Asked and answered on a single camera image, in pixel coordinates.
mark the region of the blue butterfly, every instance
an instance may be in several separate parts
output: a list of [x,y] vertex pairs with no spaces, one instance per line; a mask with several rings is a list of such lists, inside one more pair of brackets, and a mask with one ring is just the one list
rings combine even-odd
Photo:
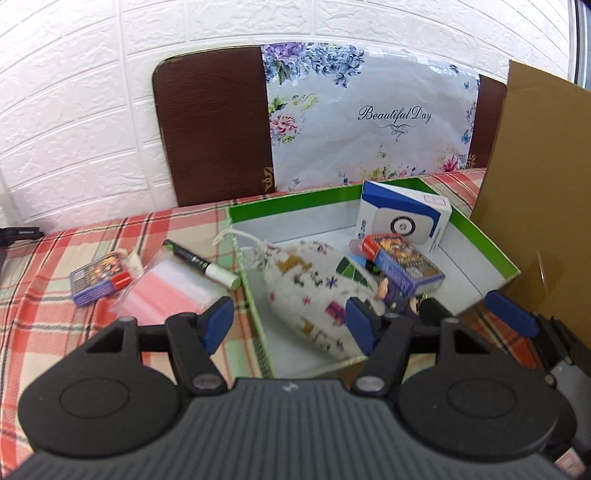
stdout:
[[472,139],[472,136],[469,135],[469,133],[470,133],[470,131],[469,130],[466,130],[464,132],[464,134],[462,135],[462,143],[464,145],[466,145]]

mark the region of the marker pen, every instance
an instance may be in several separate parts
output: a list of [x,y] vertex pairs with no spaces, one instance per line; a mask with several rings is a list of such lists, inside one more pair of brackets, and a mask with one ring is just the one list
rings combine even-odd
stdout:
[[195,255],[193,252],[181,247],[172,240],[166,239],[162,245],[183,260],[187,265],[197,268],[199,271],[203,272],[206,277],[221,283],[226,288],[234,291],[240,286],[240,277],[235,273]]

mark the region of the white brick wall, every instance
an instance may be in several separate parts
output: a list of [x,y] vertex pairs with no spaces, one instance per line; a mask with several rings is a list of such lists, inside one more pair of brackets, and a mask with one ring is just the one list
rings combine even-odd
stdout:
[[15,214],[55,231],[174,206],[151,87],[172,55],[364,40],[499,79],[510,58],[566,77],[568,1],[0,1],[0,225]]

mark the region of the pink flower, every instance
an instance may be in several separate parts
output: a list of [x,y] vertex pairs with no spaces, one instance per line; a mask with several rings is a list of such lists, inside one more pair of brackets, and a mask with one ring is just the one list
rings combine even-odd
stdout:
[[276,137],[284,135],[295,135],[297,133],[296,119],[293,115],[279,114],[271,120],[271,132]]
[[441,171],[454,171],[457,170],[457,158],[454,155],[452,158],[446,160],[446,162],[441,166]]

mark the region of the cardboard box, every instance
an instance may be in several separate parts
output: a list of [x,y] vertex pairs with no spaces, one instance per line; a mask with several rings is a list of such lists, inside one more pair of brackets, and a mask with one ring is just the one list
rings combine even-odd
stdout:
[[440,195],[365,181],[357,217],[357,238],[398,233],[420,246],[422,252],[433,252],[451,214],[449,200]]
[[512,61],[472,220],[523,274],[506,293],[591,347],[591,92]]

